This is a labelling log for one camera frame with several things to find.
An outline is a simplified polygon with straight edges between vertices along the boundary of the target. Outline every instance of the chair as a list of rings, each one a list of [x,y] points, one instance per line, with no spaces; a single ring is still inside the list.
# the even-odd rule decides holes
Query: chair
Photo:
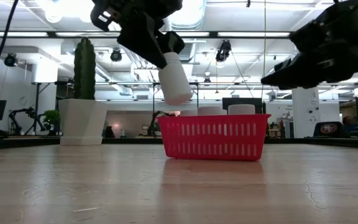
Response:
[[[342,123],[331,121],[317,123],[314,128],[313,137],[350,138],[350,135],[345,131]]]

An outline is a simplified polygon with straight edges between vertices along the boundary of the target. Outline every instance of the cactus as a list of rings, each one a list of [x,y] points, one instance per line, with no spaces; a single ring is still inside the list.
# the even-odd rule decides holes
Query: cactus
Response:
[[[74,64],[74,97],[94,100],[96,55],[91,41],[86,37],[77,45]]]
[[[81,96],[81,43],[77,45],[74,52],[74,98],[79,99]]]

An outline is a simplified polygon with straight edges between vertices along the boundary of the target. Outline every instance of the pillar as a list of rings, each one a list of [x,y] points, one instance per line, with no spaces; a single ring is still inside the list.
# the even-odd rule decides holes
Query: pillar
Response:
[[[312,137],[320,122],[318,88],[292,90],[295,138]]]

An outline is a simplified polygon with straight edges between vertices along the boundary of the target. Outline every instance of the white plastic bottle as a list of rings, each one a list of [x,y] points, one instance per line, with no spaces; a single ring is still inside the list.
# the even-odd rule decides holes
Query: white plastic bottle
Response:
[[[180,105],[193,96],[180,57],[175,52],[164,54],[167,66],[160,70],[158,77],[165,102],[168,105]]]

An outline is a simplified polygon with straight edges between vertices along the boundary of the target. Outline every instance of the red logo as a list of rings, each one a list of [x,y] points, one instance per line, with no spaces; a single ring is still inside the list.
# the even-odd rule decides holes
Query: red logo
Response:
[[[320,128],[320,132],[323,134],[331,134],[338,130],[338,127],[335,124],[325,124]]]

